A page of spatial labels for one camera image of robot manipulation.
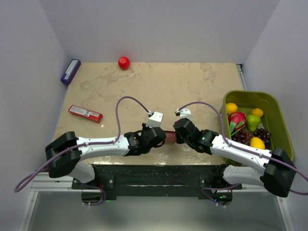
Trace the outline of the pink paper box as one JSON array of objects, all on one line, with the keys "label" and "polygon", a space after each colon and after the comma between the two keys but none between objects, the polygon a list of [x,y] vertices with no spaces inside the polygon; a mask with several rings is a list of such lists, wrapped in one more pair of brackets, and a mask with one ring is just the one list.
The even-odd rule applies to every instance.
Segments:
[{"label": "pink paper box", "polygon": [[164,130],[164,132],[165,132],[165,135],[166,135],[166,139],[165,139],[166,143],[176,143],[177,138],[176,138],[175,131]]}]

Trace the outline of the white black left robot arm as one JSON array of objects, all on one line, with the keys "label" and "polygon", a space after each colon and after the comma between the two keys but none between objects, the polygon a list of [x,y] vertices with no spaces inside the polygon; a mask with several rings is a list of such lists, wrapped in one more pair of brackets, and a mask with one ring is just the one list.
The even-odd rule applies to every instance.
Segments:
[{"label": "white black left robot arm", "polygon": [[83,161],[102,156],[139,156],[165,143],[166,134],[160,127],[127,132],[118,138],[87,139],[66,132],[45,147],[50,178],[71,176],[89,189],[96,188],[100,177],[94,167]]}]

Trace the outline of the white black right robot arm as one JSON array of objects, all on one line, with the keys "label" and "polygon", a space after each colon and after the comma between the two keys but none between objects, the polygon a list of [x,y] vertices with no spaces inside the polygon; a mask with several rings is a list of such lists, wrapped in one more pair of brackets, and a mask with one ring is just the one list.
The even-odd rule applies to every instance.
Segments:
[{"label": "white black right robot arm", "polygon": [[279,197],[287,197],[291,191],[295,166],[285,150],[262,150],[240,144],[217,132],[199,130],[187,118],[176,121],[173,127],[177,143],[185,143],[198,153],[225,157],[241,164],[241,167],[228,166],[214,177],[218,188],[226,189],[230,184],[258,185]]}]

